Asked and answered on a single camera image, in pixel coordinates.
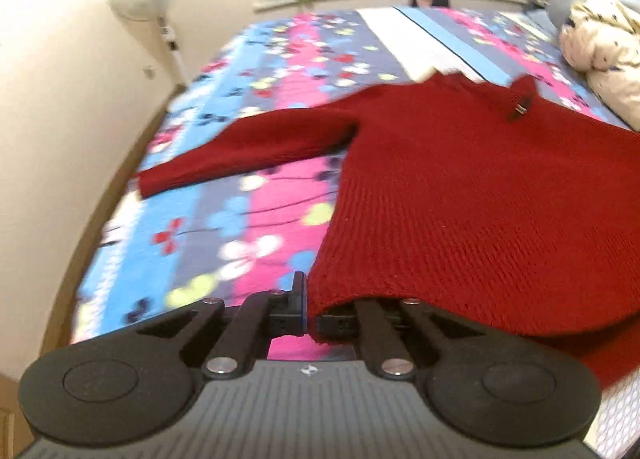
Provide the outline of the floral striped bed blanket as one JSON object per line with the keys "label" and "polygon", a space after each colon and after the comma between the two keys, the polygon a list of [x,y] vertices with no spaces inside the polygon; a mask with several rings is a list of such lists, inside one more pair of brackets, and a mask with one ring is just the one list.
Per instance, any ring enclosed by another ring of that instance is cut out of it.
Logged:
{"label": "floral striped bed blanket", "polygon": [[77,296],[79,342],[310,278],[572,352],[590,444],[639,435],[639,138],[529,17],[369,8],[250,26],[170,106]]}

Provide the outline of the red knit sweater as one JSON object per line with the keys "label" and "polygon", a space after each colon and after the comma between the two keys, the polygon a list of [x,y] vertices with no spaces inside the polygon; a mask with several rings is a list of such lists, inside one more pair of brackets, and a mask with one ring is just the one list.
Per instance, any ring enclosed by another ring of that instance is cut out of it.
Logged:
{"label": "red knit sweater", "polygon": [[639,138],[510,86],[436,74],[236,120],[143,197],[345,150],[311,317],[416,297],[537,338],[603,385],[639,366]]}

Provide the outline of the cream star-print duvet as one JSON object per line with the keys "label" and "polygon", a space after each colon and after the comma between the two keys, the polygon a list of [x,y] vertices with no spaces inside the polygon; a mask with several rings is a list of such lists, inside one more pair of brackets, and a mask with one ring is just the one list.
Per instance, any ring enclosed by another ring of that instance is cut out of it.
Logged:
{"label": "cream star-print duvet", "polygon": [[639,130],[639,13],[620,1],[576,1],[560,29],[562,54],[593,94]]}

